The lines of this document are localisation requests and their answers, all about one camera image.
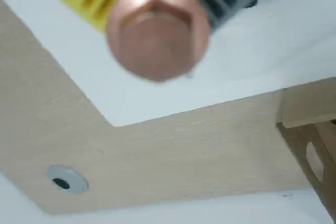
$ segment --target black component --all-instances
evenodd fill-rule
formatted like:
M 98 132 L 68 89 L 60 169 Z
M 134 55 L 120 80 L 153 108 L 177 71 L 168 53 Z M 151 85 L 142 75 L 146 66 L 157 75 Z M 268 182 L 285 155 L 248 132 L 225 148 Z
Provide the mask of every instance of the black component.
M 68 182 L 66 182 L 64 179 L 61 178 L 54 178 L 53 181 L 56 185 L 58 185 L 60 188 L 64 190 L 70 189 L 70 185 Z
M 252 0 L 245 8 L 251 8 L 258 4 L 258 0 Z

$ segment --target wood grain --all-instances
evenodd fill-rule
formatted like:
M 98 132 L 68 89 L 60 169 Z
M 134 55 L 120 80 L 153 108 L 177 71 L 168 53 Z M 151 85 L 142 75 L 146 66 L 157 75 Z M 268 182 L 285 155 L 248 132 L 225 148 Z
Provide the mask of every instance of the wood grain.
M 310 188 L 275 127 L 282 95 L 113 127 L 0 2 L 0 169 L 51 214 Z M 57 190 L 51 165 L 89 190 Z

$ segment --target copper bolt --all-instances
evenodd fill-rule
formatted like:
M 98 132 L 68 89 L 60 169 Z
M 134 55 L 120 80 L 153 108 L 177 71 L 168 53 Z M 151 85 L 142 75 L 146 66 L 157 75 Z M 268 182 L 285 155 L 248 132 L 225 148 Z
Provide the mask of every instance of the copper bolt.
M 116 60 L 153 81 L 189 72 L 203 57 L 210 32 L 198 0 L 118 0 L 107 24 Z

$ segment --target screw hole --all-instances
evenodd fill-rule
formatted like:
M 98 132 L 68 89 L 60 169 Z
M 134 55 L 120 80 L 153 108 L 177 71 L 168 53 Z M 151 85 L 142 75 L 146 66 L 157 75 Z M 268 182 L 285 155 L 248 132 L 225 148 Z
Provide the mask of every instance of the screw hole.
M 54 182 L 57 186 L 59 186 L 63 190 L 69 190 L 70 189 L 69 183 L 66 182 L 64 179 L 54 178 L 52 182 Z

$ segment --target white wall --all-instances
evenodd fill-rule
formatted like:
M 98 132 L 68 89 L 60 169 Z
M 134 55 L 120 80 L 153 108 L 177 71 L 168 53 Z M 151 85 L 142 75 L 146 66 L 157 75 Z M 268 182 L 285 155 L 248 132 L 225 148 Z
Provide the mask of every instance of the white wall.
M 225 197 L 72 216 L 42 213 L 0 175 L 0 223 L 332 224 L 313 190 Z

